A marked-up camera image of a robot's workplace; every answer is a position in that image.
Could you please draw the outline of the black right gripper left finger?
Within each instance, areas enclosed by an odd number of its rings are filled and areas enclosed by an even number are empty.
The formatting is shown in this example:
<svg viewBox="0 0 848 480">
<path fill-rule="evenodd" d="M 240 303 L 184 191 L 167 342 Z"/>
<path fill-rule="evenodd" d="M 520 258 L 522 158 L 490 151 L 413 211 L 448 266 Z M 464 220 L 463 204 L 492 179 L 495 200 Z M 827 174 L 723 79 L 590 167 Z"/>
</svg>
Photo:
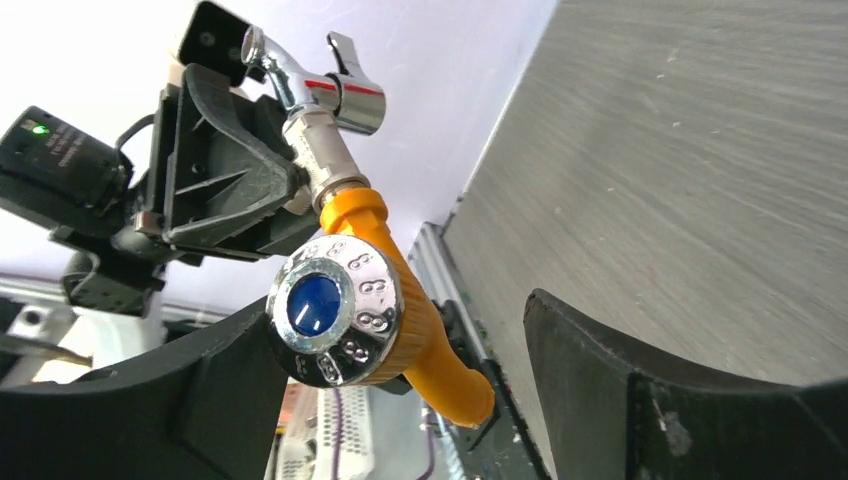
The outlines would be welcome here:
<svg viewBox="0 0 848 480">
<path fill-rule="evenodd" d="M 260 479 L 287 377 L 258 300 L 69 384 L 1 392 L 5 479 Z"/>
</svg>

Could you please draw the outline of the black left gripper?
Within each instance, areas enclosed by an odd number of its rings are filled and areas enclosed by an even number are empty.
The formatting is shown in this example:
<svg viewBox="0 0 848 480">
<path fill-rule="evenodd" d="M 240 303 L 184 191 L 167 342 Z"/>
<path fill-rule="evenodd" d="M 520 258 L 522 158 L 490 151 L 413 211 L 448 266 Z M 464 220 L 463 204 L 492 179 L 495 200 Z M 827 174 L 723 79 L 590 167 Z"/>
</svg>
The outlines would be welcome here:
<svg viewBox="0 0 848 480">
<path fill-rule="evenodd" d="M 156 261 L 255 261 L 293 253 L 318 230 L 285 209 L 301 179 L 276 99 L 249 100 L 191 64 L 161 92 L 151 159 L 137 186 L 132 250 Z"/>
</svg>

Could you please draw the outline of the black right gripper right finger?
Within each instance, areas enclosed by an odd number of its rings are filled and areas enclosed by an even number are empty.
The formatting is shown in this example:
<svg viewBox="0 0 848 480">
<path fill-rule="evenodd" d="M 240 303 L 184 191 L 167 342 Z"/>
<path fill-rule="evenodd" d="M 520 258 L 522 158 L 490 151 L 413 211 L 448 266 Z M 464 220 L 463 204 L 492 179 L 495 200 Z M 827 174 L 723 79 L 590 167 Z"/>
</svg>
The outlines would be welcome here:
<svg viewBox="0 0 848 480">
<path fill-rule="evenodd" d="M 734 375 L 604 325 L 551 293 L 524 330 L 561 479 L 843 479 L 847 383 Z"/>
</svg>

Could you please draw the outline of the orange plastic faucet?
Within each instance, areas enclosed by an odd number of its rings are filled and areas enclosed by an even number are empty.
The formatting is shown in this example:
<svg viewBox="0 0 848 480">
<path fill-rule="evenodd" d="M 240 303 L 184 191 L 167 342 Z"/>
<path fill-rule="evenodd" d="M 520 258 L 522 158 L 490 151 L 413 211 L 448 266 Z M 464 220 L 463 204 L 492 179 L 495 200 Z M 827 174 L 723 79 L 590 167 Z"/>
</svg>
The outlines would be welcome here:
<svg viewBox="0 0 848 480">
<path fill-rule="evenodd" d="M 267 297 L 278 362 L 316 388 L 403 376 L 452 423 L 479 426 L 493 413 L 493 387 L 454 353 L 387 218 L 382 197 L 367 187 L 343 190 L 323 206 L 323 236 L 288 258 Z"/>
</svg>

